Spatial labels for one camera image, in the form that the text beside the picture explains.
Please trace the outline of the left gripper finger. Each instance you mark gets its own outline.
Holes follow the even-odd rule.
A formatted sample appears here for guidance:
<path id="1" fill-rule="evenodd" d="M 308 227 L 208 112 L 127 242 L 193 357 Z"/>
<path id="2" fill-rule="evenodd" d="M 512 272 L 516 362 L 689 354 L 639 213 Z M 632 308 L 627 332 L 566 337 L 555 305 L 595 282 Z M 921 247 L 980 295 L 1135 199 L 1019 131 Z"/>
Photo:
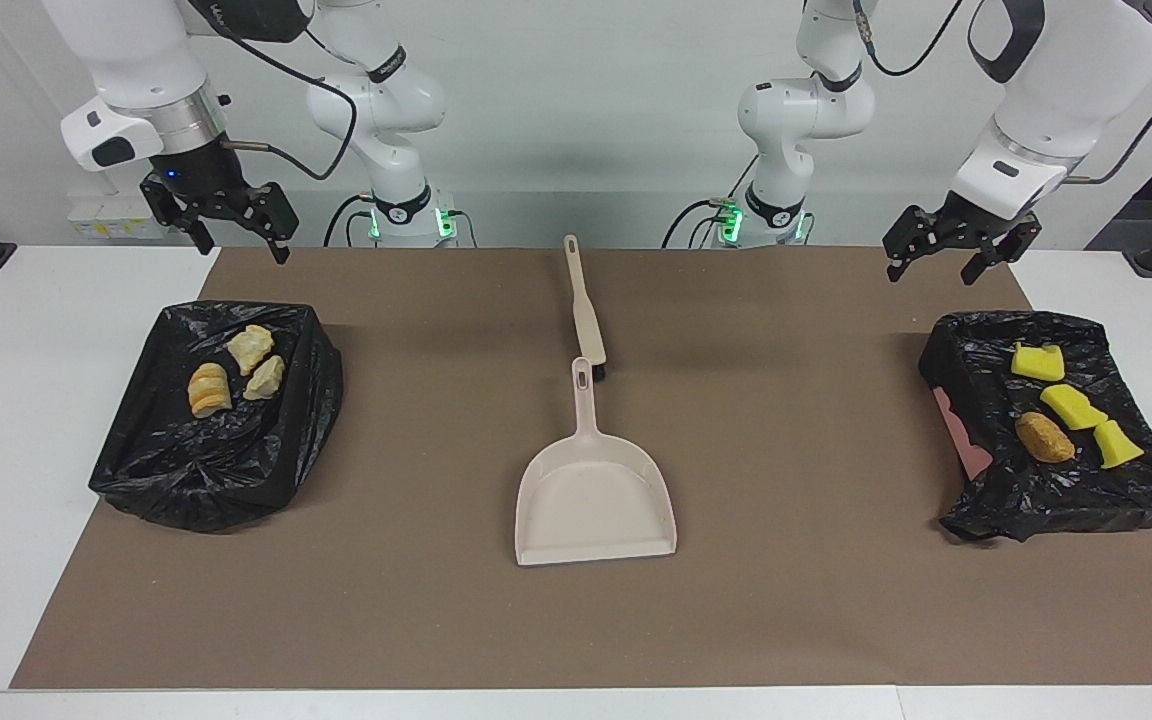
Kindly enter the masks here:
<path id="1" fill-rule="evenodd" d="M 1005 263 L 1015 263 L 1020 256 L 1026 251 L 1025 236 L 1005 236 L 996 243 L 986 243 L 982 250 L 973 255 L 963 270 L 960 272 L 961 281 L 965 286 L 973 286 L 978 279 L 991 270 L 992 266 Z"/>
<path id="2" fill-rule="evenodd" d="M 937 252 L 935 219 L 937 215 L 931 211 L 911 205 L 902 211 L 896 222 L 884 234 L 882 249 L 888 259 L 886 272 L 892 283 L 899 282 L 915 260 Z"/>

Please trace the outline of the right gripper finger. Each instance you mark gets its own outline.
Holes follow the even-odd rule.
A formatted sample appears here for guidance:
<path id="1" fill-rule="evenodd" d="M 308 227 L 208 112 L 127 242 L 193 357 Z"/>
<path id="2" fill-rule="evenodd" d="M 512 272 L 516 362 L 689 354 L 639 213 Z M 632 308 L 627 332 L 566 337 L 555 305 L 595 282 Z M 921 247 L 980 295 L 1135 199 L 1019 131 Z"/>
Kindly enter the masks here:
<path id="1" fill-rule="evenodd" d="M 146 200 L 147 209 L 154 215 L 156 223 L 184 233 L 200 255 L 207 256 L 214 249 L 214 238 L 211 237 L 206 225 L 202 222 L 200 209 L 195 202 L 188 202 L 183 209 L 179 204 L 179 197 L 162 183 L 160 176 L 142 179 L 141 194 Z"/>
<path id="2" fill-rule="evenodd" d="M 276 265 L 291 256 L 289 241 L 298 228 L 298 217 L 291 200 L 276 182 L 244 188 L 241 227 L 259 236 L 270 249 Z"/>

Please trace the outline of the yellow sponge piece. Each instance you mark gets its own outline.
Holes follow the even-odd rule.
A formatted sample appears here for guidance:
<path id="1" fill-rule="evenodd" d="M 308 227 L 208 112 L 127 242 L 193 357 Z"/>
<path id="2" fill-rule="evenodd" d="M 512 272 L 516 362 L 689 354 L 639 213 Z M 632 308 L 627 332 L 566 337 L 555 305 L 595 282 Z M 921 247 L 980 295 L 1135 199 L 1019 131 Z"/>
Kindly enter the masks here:
<path id="1" fill-rule="evenodd" d="M 1041 382 L 1064 381 L 1064 354 L 1059 344 L 1011 346 L 1010 372 Z"/>
<path id="2" fill-rule="evenodd" d="M 1126 434 L 1119 420 L 1102 420 L 1093 429 L 1094 442 L 1100 448 L 1101 468 L 1105 470 L 1120 468 L 1126 462 L 1146 455 L 1146 450 Z"/>

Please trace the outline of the pale bread chunk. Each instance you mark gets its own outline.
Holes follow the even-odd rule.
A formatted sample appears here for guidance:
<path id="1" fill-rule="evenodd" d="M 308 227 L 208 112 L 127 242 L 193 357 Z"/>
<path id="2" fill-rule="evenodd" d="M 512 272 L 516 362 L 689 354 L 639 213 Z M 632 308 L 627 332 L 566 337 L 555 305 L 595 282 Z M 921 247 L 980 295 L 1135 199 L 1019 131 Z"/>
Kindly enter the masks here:
<path id="1" fill-rule="evenodd" d="M 243 377 L 252 376 L 257 366 L 260 366 L 271 351 L 274 350 L 275 341 L 273 333 L 264 325 L 248 324 L 247 328 L 234 334 L 227 341 L 227 351 L 233 356 L 238 366 L 238 373 Z"/>
<path id="2" fill-rule="evenodd" d="M 253 373 L 248 379 L 247 387 L 242 392 L 243 400 L 264 401 L 274 397 L 285 379 L 285 361 L 282 356 L 270 356 L 270 359 L 262 361 L 259 366 L 253 369 Z"/>

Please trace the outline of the yellow food pieces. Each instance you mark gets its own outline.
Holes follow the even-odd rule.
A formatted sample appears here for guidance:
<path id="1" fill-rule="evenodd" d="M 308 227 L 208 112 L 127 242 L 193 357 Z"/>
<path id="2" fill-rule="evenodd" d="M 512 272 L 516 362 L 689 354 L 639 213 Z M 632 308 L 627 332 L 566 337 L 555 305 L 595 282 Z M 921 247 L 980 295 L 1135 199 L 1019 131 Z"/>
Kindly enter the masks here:
<path id="1" fill-rule="evenodd" d="M 1111 416 L 1092 404 L 1091 397 L 1069 384 L 1044 387 L 1039 400 L 1055 411 L 1069 430 L 1096 429 L 1111 420 Z"/>

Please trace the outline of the striped orange bread piece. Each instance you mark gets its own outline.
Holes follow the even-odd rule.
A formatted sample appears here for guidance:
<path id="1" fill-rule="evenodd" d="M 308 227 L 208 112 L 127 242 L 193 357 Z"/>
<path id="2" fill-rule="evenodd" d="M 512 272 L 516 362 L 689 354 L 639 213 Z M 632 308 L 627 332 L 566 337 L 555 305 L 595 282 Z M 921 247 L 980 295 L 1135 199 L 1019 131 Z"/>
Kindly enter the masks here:
<path id="1" fill-rule="evenodd" d="M 189 378 L 185 392 L 196 419 L 233 409 L 227 370 L 218 363 L 200 364 Z"/>

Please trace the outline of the brown crumbly nugget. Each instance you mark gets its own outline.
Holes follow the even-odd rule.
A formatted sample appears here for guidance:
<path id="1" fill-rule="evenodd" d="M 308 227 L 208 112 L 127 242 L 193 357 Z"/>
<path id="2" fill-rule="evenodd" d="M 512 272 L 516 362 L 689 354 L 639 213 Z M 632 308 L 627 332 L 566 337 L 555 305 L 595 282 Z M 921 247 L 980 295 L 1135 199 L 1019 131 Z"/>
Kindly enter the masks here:
<path id="1" fill-rule="evenodd" d="M 1044 414 L 1021 414 L 1015 432 L 1028 454 L 1043 464 L 1060 464 L 1076 456 L 1076 446 L 1064 430 Z"/>

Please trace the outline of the beige hand brush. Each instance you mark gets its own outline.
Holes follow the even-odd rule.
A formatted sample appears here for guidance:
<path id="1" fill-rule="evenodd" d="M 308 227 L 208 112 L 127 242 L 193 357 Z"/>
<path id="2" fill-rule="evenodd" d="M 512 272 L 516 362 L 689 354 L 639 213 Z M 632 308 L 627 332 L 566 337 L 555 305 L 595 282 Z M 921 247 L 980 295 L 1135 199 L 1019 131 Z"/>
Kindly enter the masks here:
<path id="1" fill-rule="evenodd" d="M 563 250 L 568 274 L 570 274 L 573 325 L 575 325 L 577 342 L 579 342 L 579 351 L 591 364 L 591 379 L 594 382 L 602 382 L 607 353 L 605 353 L 602 328 L 600 328 L 593 300 L 588 291 L 584 270 L 582 270 L 579 238 L 575 234 L 567 234 L 563 238 Z"/>

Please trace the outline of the beige plastic dustpan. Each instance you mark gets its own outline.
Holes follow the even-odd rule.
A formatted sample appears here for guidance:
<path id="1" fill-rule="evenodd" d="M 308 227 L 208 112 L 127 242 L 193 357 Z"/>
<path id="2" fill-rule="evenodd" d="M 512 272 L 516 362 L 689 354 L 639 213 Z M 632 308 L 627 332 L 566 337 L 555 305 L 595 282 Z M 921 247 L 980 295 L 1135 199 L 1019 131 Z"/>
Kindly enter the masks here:
<path id="1" fill-rule="evenodd" d="M 594 367 L 571 364 L 573 434 L 531 458 L 518 483 L 515 561 L 522 568 L 670 556 L 679 530 L 657 462 L 596 424 Z"/>

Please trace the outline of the pink bin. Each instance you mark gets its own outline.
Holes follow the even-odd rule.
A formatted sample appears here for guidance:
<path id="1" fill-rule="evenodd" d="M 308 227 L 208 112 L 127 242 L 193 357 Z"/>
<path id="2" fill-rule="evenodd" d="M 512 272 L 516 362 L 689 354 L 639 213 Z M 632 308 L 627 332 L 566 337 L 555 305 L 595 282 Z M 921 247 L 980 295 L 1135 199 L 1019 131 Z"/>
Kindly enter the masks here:
<path id="1" fill-rule="evenodd" d="M 992 465 L 993 456 L 991 452 L 973 442 L 963 419 L 952 409 L 950 397 L 947 396 L 943 387 L 934 387 L 932 395 L 938 409 L 941 411 L 947 432 L 952 437 L 952 442 L 954 442 L 954 447 L 956 448 L 967 480 L 979 478 Z"/>

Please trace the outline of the black bag lined bin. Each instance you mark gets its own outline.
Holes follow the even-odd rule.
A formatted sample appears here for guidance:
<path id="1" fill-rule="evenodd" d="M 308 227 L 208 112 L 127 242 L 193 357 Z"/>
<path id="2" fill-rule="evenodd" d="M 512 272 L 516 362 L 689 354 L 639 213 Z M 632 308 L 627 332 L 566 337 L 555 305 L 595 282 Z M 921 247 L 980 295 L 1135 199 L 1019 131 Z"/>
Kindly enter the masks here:
<path id="1" fill-rule="evenodd" d="M 227 341 L 264 325 L 285 361 L 274 397 L 247 401 Z M 187 384 L 227 370 L 233 409 L 194 418 Z M 306 304 L 198 300 L 164 306 L 147 331 L 88 487 L 162 526 L 219 532 L 285 509 L 306 482 L 343 404 L 342 359 Z"/>

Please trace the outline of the right black bag bin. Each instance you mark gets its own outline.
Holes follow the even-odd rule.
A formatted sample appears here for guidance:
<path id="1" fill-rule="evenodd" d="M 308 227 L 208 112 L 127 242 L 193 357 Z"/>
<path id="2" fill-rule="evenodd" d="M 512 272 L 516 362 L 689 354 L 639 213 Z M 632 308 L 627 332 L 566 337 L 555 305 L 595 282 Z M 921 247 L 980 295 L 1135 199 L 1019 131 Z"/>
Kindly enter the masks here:
<path id="1" fill-rule="evenodd" d="M 1066 429 L 1039 400 L 1044 387 L 1061 382 L 1011 374 L 1015 343 L 1059 344 L 1062 382 L 1119 420 L 1146 455 L 1102 469 L 1093 429 Z M 946 314 L 934 324 L 919 370 L 929 387 L 943 387 L 973 442 L 993 456 L 979 478 L 967 480 L 964 475 L 963 492 L 940 520 L 952 536 L 1026 541 L 1043 533 L 1152 528 L 1152 429 L 1121 378 L 1100 323 L 1047 311 Z M 1076 456 L 1060 464 L 1037 462 L 1015 432 L 1021 414 L 1055 420 L 1076 446 Z"/>

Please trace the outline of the white power strip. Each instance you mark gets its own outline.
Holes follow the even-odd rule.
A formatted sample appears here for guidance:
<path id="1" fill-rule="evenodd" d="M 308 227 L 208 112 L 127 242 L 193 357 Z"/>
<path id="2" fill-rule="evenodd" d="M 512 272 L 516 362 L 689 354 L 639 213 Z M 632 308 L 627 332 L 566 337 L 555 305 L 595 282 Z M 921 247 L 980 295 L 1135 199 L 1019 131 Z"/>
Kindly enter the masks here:
<path id="1" fill-rule="evenodd" d="M 83 240 L 157 242 L 172 237 L 138 195 L 71 194 L 68 200 L 68 222 Z"/>

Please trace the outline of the brown paper table mat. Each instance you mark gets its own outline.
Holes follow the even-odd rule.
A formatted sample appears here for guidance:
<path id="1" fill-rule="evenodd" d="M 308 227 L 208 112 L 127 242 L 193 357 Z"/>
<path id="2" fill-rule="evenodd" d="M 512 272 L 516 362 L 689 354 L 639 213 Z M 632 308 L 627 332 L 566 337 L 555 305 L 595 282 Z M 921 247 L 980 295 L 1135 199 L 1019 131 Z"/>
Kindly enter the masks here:
<path id="1" fill-rule="evenodd" d="M 890 285 L 846 247 L 584 256 L 600 427 L 664 470 L 679 550 L 520 568 L 518 480 L 573 430 L 553 250 L 225 249 L 205 300 L 314 306 L 346 395 L 285 511 L 202 536 L 99 505 L 22 689 L 1152 684 L 1152 530 L 973 546 L 916 369 L 1020 309 L 963 256 Z"/>

